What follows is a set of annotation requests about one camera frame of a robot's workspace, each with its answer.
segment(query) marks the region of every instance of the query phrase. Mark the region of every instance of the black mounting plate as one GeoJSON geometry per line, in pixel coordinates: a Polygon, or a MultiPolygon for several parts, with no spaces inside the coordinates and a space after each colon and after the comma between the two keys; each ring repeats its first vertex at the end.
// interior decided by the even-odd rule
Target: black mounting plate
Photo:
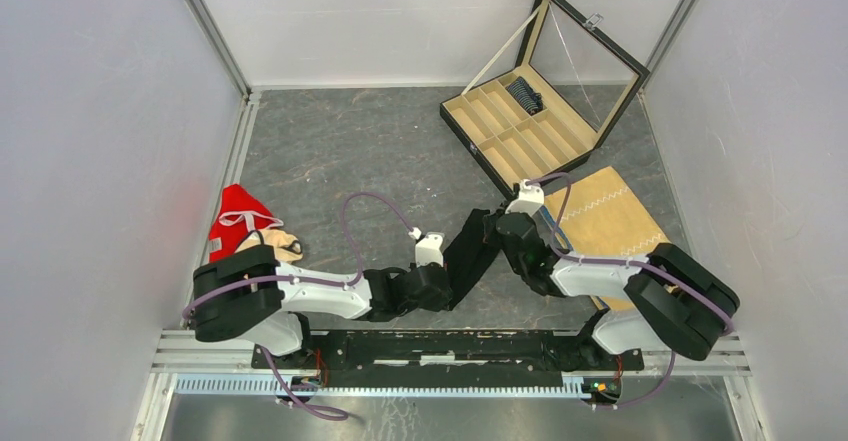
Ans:
{"type": "MultiPolygon", "coordinates": [[[[550,330],[330,330],[313,331],[310,338],[308,349],[276,357],[274,364],[314,369],[320,350],[333,387],[556,387],[566,370],[618,368],[617,357],[591,338],[578,343],[575,336],[550,330]],[[433,356],[475,363],[445,364],[450,358],[433,356]]],[[[625,371],[645,367],[639,350],[622,354],[621,361],[625,371]]],[[[251,366],[268,368],[255,349],[251,366]]]]}

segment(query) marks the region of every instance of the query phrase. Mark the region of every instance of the beige cloth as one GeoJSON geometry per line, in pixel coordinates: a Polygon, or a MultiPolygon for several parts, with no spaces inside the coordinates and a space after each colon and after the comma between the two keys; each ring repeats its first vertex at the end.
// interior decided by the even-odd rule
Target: beige cloth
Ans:
{"type": "MultiPolygon", "coordinates": [[[[556,219],[565,190],[545,197],[545,207],[556,219]]],[[[574,183],[560,228],[574,249],[585,255],[632,256],[668,242],[665,233],[612,168],[574,183]]],[[[601,298],[613,310],[633,308],[627,299],[601,298]]],[[[593,301],[601,307],[597,298],[593,301]]]]}
{"type": "MultiPolygon", "coordinates": [[[[303,251],[301,250],[300,241],[298,241],[297,236],[277,228],[260,229],[259,233],[262,234],[265,244],[274,247],[274,257],[277,258],[277,261],[293,263],[294,261],[303,259],[303,251]]],[[[259,236],[257,236],[256,232],[253,232],[241,242],[236,252],[244,251],[259,243],[259,236]]]]}

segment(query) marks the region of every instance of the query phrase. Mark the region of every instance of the white panel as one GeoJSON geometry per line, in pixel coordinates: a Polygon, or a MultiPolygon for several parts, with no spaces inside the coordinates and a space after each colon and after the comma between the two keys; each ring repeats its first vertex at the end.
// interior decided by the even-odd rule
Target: white panel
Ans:
{"type": "Polygon", "coordinates": [[[741,298],[777,440],[848,437],[846,6],[700,0],[648,87],[691,243],[741,298]]]}
{"type": "Polygon", "coordinates": [[[0,0],[4,439],[127,439],[239,95],[183,0],[0,0]]]}
{"type": "MultiPolygon", "coordinates": [[[[464,85],[533,0],[205,0],[254,85],[464,85]]],[[[568,0],[646,61],[679,0],[568,0]]],[[[515,60],[518,43],[492,69],[515,60]]],[[[599,79],[609,76],[598,75],[599,79]]]]}

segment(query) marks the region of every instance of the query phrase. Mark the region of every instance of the white zigzag stitching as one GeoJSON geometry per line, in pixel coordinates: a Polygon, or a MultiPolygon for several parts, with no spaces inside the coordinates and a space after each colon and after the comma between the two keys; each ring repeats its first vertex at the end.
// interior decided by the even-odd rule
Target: white zigzag stitching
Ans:
{"type": "Polygon", "coordinates": [[[650,238],[642,241],[641,243],[633,246],[632,248],[625,249],[624,251],[621,252],[621,255],[622,256],[630,256],[631,254],[641,253],[646,248],[653,246],[654,243],[661,241],[662,237],[663,237],[662,233],[657,233],[657,234],[651,236],[650,238]]]}
{"type": "Polygon", "coordinates": [[[580,208],[576,211],[571,211],[569,213],[566,213],[565,217],[563,217],[562,220],[568,221],[569,219],[577,216],[578,214],[583,214],[586,211],[589,211],[590,209],[592,209],[596,206],[600,206],[601,204],[606,203],[607,201],[609,201],[613,198],[617,198],[618,196],[621,196],[622,194],[624,194],[628,191],[630,191],[630,188],[628,186],[625,186],[625,187],[619,189],[618,191],[614,191],[610,194],[605,195],[603,198],[598,198],[598,199],[592,201],[591,203],[587,204],[586,206],[583,206],[582,208],[580,208]]]}

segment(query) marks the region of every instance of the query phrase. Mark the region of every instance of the red cloth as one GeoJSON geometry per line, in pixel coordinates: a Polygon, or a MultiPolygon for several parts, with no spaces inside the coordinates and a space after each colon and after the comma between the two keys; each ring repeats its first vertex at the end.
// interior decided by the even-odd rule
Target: red cloth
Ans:
{"type": "Polygon", "coordinates": [[[209,262],[235,253],[250,231],[282,225],[240,185],[227,186],[221,193],[221,209],[209,231],[209,262]]]}

